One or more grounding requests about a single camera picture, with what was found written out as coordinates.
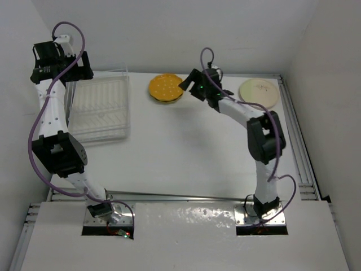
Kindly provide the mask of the orange plate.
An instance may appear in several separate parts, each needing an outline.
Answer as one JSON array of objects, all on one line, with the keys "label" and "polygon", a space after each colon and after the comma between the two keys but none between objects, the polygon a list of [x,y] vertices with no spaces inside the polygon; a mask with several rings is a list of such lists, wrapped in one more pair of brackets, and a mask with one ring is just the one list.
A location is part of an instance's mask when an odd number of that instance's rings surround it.
[{"label": "orange plate", "polygon": [[161,74],[149,82],[148,93],[160,100],[172,100],[183,95],[183,90],[178,86],[181,82],[182,79],[175,74]]}]

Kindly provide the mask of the clear plastic dish rack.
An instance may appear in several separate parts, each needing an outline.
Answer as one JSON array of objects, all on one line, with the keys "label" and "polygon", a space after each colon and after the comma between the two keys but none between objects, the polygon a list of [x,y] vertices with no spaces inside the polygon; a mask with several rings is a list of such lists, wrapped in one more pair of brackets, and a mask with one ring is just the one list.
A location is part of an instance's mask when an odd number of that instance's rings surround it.
[{"label": "clear plastic dish rack", "polygon": [[67,83],[68,130],[82,144],[120,141],[130,134],[130,83],[124,62],[99,65],[91,80]]}]

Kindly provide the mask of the green polka dot plate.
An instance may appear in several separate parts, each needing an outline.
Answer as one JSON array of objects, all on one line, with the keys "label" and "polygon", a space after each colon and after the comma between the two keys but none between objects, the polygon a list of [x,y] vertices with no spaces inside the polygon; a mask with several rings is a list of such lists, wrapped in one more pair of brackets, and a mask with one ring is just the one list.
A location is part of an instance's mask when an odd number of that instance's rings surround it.
[{"label": "green polka dot plate", "polygon": [[160,100],[160,99],[157,99],[153,96],[149,96],[151,100],[153,100],[154,102],[158,103],[158,104],[174,104],[176,103],[178,100],[180,100],[182,98],[182,96],[179,96],[175,99],[172,99],[172,100]]}]

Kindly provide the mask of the cream and green plate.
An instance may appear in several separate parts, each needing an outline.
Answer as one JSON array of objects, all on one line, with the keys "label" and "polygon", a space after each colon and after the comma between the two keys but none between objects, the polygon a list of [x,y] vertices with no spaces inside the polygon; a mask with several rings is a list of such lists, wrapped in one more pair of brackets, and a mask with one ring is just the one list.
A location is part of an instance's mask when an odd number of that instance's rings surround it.
[{"label": "cream and green plate", "polygon": [[244,102],[273,108],[279,101],[279,90],[274,83],[261,78],[251,78],[239,87],[239,96]]}]

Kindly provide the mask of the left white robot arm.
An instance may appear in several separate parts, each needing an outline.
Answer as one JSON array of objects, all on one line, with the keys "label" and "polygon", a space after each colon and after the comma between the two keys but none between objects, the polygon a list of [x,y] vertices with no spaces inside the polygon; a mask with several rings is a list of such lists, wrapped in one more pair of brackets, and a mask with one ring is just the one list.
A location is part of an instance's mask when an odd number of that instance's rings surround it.
[{"label": "left white robot arm", "polygon": [[35,67],[30,80],[34,83],[40,106],[34,128],[38,136],[31,134],[29,157],[38,158],[51,174],[70,182],[92,206],[106,200],[106,191],[90,181],[85,172],[86,151],[68,130],[64,98],[66,84],[79,80],[91,80],[94,73],[87,52],[76,55],[69,42],[47,41],[32,48]]}]

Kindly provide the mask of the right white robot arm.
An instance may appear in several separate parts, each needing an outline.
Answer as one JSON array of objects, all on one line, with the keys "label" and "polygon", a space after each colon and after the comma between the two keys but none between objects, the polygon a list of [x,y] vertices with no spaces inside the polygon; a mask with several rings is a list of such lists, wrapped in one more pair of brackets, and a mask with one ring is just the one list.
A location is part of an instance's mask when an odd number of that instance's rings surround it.
[{"label": "right white robot arm", "polygon": [[178,85],[218,113],[234,119],[246,129],[248,150],[256,162],[256,190],[253,195],[253,209],[258,218],[278,207],[280,199],[276,188],[276,171],[285,138],[275,111],[268,111],[262,105],[252,107],[233,97],[233,92],[222,87],[219,72],[214,68],[203,71],[193,69]]}]

